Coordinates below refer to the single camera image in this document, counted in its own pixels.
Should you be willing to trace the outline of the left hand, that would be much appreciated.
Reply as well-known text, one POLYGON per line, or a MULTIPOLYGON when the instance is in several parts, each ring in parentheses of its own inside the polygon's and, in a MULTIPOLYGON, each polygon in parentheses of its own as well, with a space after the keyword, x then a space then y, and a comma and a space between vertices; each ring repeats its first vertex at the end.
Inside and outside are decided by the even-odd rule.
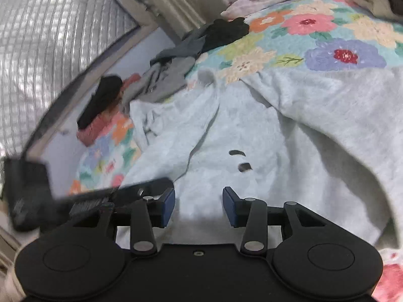
POLYGON ((20 241, 10 233, 6 219, 1 215, 1 301, 19 302, 26 298, 15 270, 21 249, 20 241))

